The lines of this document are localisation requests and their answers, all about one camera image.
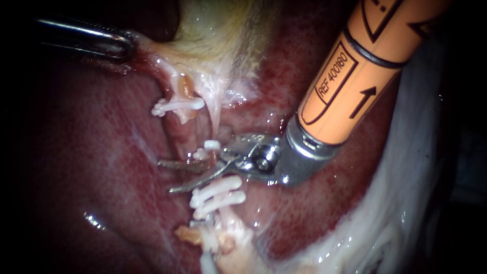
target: black band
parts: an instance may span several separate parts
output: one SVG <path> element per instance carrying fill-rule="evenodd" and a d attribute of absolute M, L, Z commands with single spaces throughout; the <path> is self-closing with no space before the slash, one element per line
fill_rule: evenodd
<path fill-rule="evenodd" d="M 345 29 L 343 30 L 343 34 L 345 35 L 350 46 L 353 49 L 355 49 L 355 51 L 357 51 L 365 59 L 371 61 L 372 63 L 374 63 L 376 65 L 380 65 L 380 66 L 386 67 L 388 69 L 400 69 L 401 67 L 403 67 L 407 64 L 407 62 L 404 62 L 404 63 L 390 62 L 390 61 L 384 60 L 382 58 L 379 58 L 379 57 L 373 55 L 370 51 L 368 51 L 364 47 L 362 47 L 359 44 L 359 42 L 355 41 L 355 39 L 352 38 L 352 36 L 350 35 L 348 27 L 345 27 Z"/>

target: metal jaw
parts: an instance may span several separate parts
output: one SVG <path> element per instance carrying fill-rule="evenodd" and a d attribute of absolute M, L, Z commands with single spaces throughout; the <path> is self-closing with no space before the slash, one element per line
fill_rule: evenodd
<path fill-rule="evenodd" d="M 238 135 L 220 151 L 215 166 L 187 184 L 170 188 L 169 193 L 189 192 L 227 174 L 266 181 L 268 185 L 276 184 L 274 167 L 281 154 L 280 140 L 278 136 L 267 134 Z"/>

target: black arrow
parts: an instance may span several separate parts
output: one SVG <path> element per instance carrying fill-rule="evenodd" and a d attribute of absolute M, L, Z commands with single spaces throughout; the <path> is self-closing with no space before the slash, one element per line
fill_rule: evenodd
<path fill-rule="evenodd" d="M 357 113 L 360 111 L 360 109 L 365 105 L 365 102 L 367 102 L 367 100 L 369 100 L 369 97 L 371 97 L 372 95 L 375 95 L 375 87 L 363 90 L 360 93 L 363 94 L 364 97 L 362 98 L 360 103 L 357 105 L 355 110 L 352 112 L 352 114 L 350 114 L 350 117 L 349 117 L 350 119 L 354 119 L 355 115 L 357 115 Z"/>

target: metal forceps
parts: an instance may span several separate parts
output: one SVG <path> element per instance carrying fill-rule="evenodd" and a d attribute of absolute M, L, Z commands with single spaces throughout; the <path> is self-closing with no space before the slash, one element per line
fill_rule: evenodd
<path fill-rule="evenodd" d="M 130 60 L 135 50 L 131 34 L 113 27 L 66 17 L 34 19 L 39 42 L 70 53 L 113 62 Z"/>
<path fill-rule="evenodd" d="M 201 174 L 201 176 L 187 184 L 170 188 L 169 193 L 190 192 L 196 188 L 209 184 L 212 180 L 225 174 L 237 173 L 239 170 L 236 166 L 236 162 L 240 158 L 242 158 L 240 154 L 231 152 L 229 148 L 223 148 L 219 154 L 219 160 L 212 168 L 208 169 Z"/>
<path fill-rule="evenodd" d="M 242 134 L 222 148 L 217 163 L 201 176 L 182 186 L 169 189 L 169 193 L 190 192 L 209 184 L 226 174 L 239 174 L 246 179 L 277 184 L 274 166 L 279 159 L 280 137 L 267 134 Z"/>

